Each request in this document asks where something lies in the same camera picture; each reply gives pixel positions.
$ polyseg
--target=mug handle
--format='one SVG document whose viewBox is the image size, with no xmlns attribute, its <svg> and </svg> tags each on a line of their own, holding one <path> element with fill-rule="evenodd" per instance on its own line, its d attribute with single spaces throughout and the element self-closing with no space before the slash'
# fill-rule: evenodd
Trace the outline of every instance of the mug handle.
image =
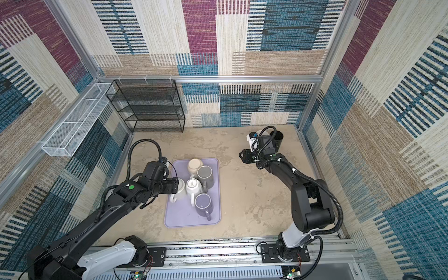
<svg viewBox="0 0 448 280">
<path fill-rule="evenodd" d="M 207 217 L 208 221 L 211 221 L 211 216 L 210 216 L 210 213 L 208 212 L 208 210 L 205 211 L 205 216 Z"/>
<path fill-rule="evenodd" d="M 191 206 L 194 207 L 194 194 L 191 194 Z"/>
</svg>

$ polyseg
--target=tray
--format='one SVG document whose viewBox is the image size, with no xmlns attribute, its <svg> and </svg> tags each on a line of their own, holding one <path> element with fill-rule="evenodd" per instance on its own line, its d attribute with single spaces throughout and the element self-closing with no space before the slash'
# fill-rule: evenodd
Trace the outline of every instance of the tray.
<svg viewBox="0 0 448 280">
<path fill-rule="evenodd" d="M 211 214 L 211 220 L 208 221 L 206 217 L 199 216 L 195 208 L 191 206 L 191 202 L 188 197 L 177 200 L 175 203 L 167 199 L 167 206 L 165 210 L 165 226 L 167 228 L 181 228 L 181 227 L 194 227 L 200 225 L 213 225 L 221 221 L 221 195 L 220 195 L 220 173 L 219 162 L 216 158 L 204 158 L 201 159 L 204 165 L 211 167 L 213 171 L 213 177 L 215 184 L 208 190 L 208 194 L 213 202 L 213 212 Z M 187 170 L 189 159 L 179 159 L 173 162 L 174 169 L 171 169 L 171 176 L 181 178 L 187 183 L 190 179 L 190 173 Z"/>
</svg>

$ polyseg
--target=gray mug handle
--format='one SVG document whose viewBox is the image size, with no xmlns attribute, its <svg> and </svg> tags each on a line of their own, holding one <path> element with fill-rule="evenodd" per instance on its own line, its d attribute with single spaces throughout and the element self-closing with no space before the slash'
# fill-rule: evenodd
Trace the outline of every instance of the gray mug handle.
<svg viewBox="0 0 448 280">
<path fill-rule="evenodd" d="M 207 217 L 207 220 L 211 221 L 211 216 L 210 213 L 207 211 L 205 211 L 205 216 Z"/>
</svg>

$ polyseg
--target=table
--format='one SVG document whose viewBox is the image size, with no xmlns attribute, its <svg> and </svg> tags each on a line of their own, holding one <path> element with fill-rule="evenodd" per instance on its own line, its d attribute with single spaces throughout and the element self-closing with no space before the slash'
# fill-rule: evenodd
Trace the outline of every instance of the table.
<svg viewBox="0 0 448 280">
<path fill-rule="evenodd" d="M 136 209 L 113 225 L 95 245 L 111 245 L 119 237 L 136 235 L 145 242 L 189 241 L 198 239 L 277 235 L 292 222 L 291 192 L 266 170 L 244 164 L 239 152 L 249 148 L 246 135 L 264 126 L 191 128 L 183 133 L 136 133 L 133 142 L 157 141 L 169 161 L 215 157 L 220 162 L 221 221 L 216 225 L 167 228 L 164 225 L 167 195 L 160 195 L 143 210 Z M 293 125 L 276 125 L 284 135 L 280 153 L 297 169 L 313 176 L 311 165 Z M 131 176 L 142 172 L 147 162 L 156 160 L 154 144 L 144 142 L 134 148 Z M 126 177 L 126 163 L 117 182 Z"/>
</svg>

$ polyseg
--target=black wire rack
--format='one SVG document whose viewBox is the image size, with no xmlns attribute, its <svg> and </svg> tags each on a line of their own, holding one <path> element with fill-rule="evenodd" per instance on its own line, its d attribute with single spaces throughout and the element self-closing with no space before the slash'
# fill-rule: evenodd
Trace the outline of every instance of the black wire rack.
<svg viewBox="0 0 448 280">
<path fill-rule="evenodd" d="M 132 132 L 184 132 L 185 113 L 175 81 L 115 80 L 107 92 Z"/>
</svg>

